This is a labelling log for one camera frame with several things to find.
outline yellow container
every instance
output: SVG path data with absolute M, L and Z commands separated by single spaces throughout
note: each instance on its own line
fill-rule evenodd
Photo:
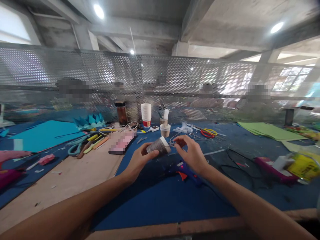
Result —
M 320 175 L 320 148 L 315 146 L 302 147 L 300 151 L 293 155 L 295 162 L 288 167 L 288 171 L 294 175 L 311 181 L 312 178 Z

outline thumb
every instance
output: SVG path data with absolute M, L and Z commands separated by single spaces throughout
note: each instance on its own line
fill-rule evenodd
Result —
M 187 153 L 185 151 L 182 150 L 182 148 L 180 147 L 179 144 L 175 144 L 174 147 L 177 149 L 177 152 L 180 154 L 180 156 L 184 159 L 185 157 L 187 157 Z
M 143 158 L 144 158 L 145 161 L 149 161 L 149 160 L 155 158 L 158 155 L 159 155 L 159 150 L 154 150 L 151 153 L 148 153 L 148 154 L 144 155 Z

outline plastic bag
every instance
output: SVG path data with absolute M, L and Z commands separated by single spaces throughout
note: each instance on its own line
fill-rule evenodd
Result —
M 192 130 L 192 127 L 189 127 L 185 122 L 183 122 L 181 128 L 177 127 L 173 131 L 175 131 L 177 133 L 190 134 L 190 133 L 192 133 L 193 130 Z

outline blue table surface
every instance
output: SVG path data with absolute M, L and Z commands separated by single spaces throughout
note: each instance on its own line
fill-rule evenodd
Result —
M 25 129 L 30 128 L 34 125 L 43 123 L 43 121 L 35 122 L 35 123 L 23 123 L 8 127 L 10 129 L 10 133 L 20 133 L 23 132 Z M 0 138 L 0 150 L 13 150 L 14 144 L 13 139 L 8 139 L 9 137 Z M 33 157 L 39 156 L 37 159 L 39 160 L 41 157 L 44 157 L 48 154 L 53 153 L 55 155 L 55 159 L 53 159 L 50 163 L 46 164 L 45 166 L 37 165 L 31 170 L 27 171 L 23 174 L 19 179 L 10 183 L 6 187 L 0 190 L 0 209 L 11 202 L 14 198 L 19 196 L 23 193 L 27 188 L 32 186 L 36 181 L 50 172 L 55 166 L 57 166 L 62 160 L 64 160 L 68 156 L 68 149 L 69 147 L 66 144 L 61 144 L 55 147 L 52 147 L 48 150 L 45 150 L 41 153 L 37 153 L 31 157 L 23 158 L 19 161 L 8 160 L 3 163 L 2 169 L 14 169 L 14 168 L 21 168 L 22 166 L 30 166 L 35 163 L 37 160 L 32 160 Z M 35 173 L 36 170 L 44 169 L 40 173 Z
M 220 139 L 213 141 L 198 141 L 203 153 L 229 148 L 250 159 L 262 156 L 269 157 L 271 160 L 289 153 L 281 142 L 255 136 L 238 125 L 208 122 L 194 124 L 227 135 L 227 137 L 220 136 Z M 181 124 L 172 125 L 171 130 L 180 126 Z M 171 131 L 167 141 L 175 134 Z M 148 133 L 147 140 L 136 144 L 141 137 L 142 134 L 128 147 L 116 175 L 119 175 L 127 167 L 133 152 L 144 142 L 153 142 L 159 138 L 160 131 Z M 311 145 L 312 141 L 293 141 L 293 143 Z M 250 160 L 233 152 L 229 152 L 229 154 L 236 162 L 247 163 L 250 167 L 245 170 L 257 178 L 249 178 L 243 172 L 232 168 L 224 167 L 223 170 L 240 185 L 252 190 L 280 210 L 316 207 L 320 190 L 319 179 L 314 179 L 309 185 L 295 184 L 293 186 L 279 184 L 275 181 L 266 182 L 259 178 L 262 177 L 261 172 Z M 217 168 L 222 164 L 234 166 L 225 151 L 208 155 L 206 158 L 211 165 Z M 163 166 L 166 166 L 168 162 L 179 162 L 179 160 L 180 156 L 175 154 L 149 161 L 133 185 L 95 214 L 92 230 L 139 227 L 239 215 L 217 189 L 212 191 L 205 185 L 196 187 L 192 180 L 182 182 L 179 175 L 161 177 Z

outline brown glass bottle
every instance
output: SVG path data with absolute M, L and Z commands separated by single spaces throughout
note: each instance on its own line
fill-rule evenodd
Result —
M 117 107 L 120 126 L 127 125 L 128 118 L 127 118 L 127 112 L 126 112 L 126 103 L 124 101 L 117 101 L 117 102 L 114 102 L 114 105 Z

